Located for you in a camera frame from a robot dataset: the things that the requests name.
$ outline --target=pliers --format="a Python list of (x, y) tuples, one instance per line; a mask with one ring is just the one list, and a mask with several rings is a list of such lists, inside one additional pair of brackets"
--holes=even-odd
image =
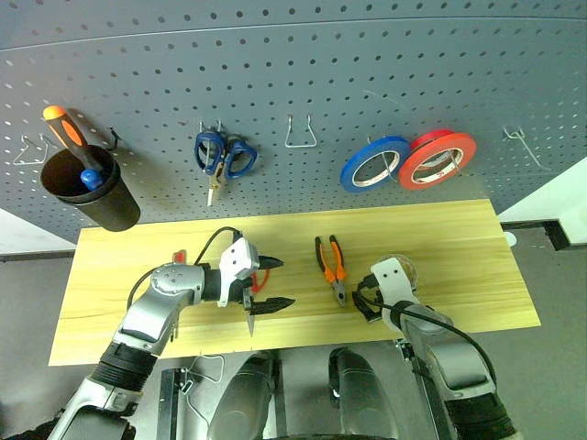
[(334, 251), (334, 255), (337, 259), (337, 271), (334, 272), (329, 266), (327, 261), (324, 258), (324, 250), (322, 249), (322, 240), (319, 236), (315, 239), (316, 245), (316, 259), (318, 260), (318, 266), (324, 273), (324, 278), (328, 281), (328, 283), (332, 286), (332, 290), (334, 291), (334, 295), (338, 301), (340, 307), (346, 307), (347, 305), (347, 293), (345, 292), (345, 286), (343, 284), (343, 280), (347, 276), (345, 272), (345, 260), (342, 256), (342, 251), (340, 250), (340, 246), (338, 245), (337, 238), (335, 236), (330, 236), (330, 246)]

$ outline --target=black cup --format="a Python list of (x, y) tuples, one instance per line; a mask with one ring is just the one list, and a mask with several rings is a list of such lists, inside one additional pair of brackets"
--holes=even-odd
[(82, 163), (67, 149), (51, 157), (43, 166), (40, 181), (47, 191), (65, 204), (75, 206), (98, 225), (118, 232), (134, 226), (140, 208), (120, 176), (120, 167), (103, 148), (89, 145), (92, 156), (104, 167), (104, 184), (88, 190), (80, 179)]

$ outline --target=wooden table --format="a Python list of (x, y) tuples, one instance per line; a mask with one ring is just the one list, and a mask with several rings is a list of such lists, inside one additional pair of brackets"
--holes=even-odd
[[(285, 261), (271, 272), (260, 297), (296, 302), (258, 316), (249, 336), (242, 307), (216, 303), (186, 308), (179, 338), (163, 358), (262, 348), (391, 339), (382, 322), (367, 324), (351, 304), (342, 309), (324, 280), (314, 237), (335, 234), (345, 256), (348, 293), (382, 256), (409, 257), (419, 277), (418, 297), (467, 332), (540, 325), (524, 280), (488, 200), (280, 214), (136, 225), (126, 232), (83, 229), (57, 323), (50, 365), (95, 363), (125, 314), (128, 291), (145, 271), (186, 248), (193, 261), (220, 226), (234, 226), (263, 255)], [(203, 261), (217, 267), (230, 234)], [(329, 247), (327, 257), (332, 255)], [(147, 281), (139, 292), (147, 287)]]

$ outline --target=tape roll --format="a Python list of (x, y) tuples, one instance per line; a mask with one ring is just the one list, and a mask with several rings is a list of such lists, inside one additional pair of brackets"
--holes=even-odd
[(477, 149), (473, 138), (465, 133), (446, 134), (447, 131), (450, 130), (436, 130), (412, 143), (416, 148), (399, 170), (399, 182), (406, 190), (438, 185), (471, 161)]
[[(432, 131), (430, 131), (420, 137), (417, 137), (410, 144), (410, 149), (412, 151), (415, 151), (416, 149), (423, 147), (425, 144), (429, 144), (433, 140), (436, 140), (438, 138), (442, 138), (443, 136), (446, 136), (446, 135), (452, 135), (453, 133), (454, 133), (454, 131), (448, 130), (446, 128), (432, 130)], [(450, 160), (450, 154), (452, 154), (450, 151), (447, 151), (443, 154), (439, 154), (436, 157), (434, 157), (433, 159), (422, 163), (416, 171), (420, 172), (420, 171), (426, 171), (426, 170), (430, 170), (432, 168), (435, 168), (436, 166), (438, 166), (438, 164), (440, 164), (446, 160)]]
[[(403, 137), (387, 136), (360, 149), (342, 167), (340, 184), (350, 193), (362, 193), (384, 185), (397, 174), (410, 154), (410, 146)], [(373, 163), (381, 169), (374, 176), (363, 179), (361, 174)]]

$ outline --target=white robot part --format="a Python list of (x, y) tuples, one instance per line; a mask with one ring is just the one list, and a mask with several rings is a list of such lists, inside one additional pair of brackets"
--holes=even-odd
[(234, 280), (245, 280), (259, 268), (257, 249), (244, 237), (235, 241), (220, 257), (220, 299), (218, 307), (226, 307), (230, 285)]
[[(383, 303), (396, 304), (400, 301), (420, 303), (412, 292), (412, 282), (405, 273), (398, 257), (391, 257), (373, 264), (371, 266), (371, 272), (375, 275), (379, 283)], [(382, 319), (385, 325), (392, 330), (397, 332), (402, 331), (392, 323), (391, 311), (389, 309), (382, 309)]]

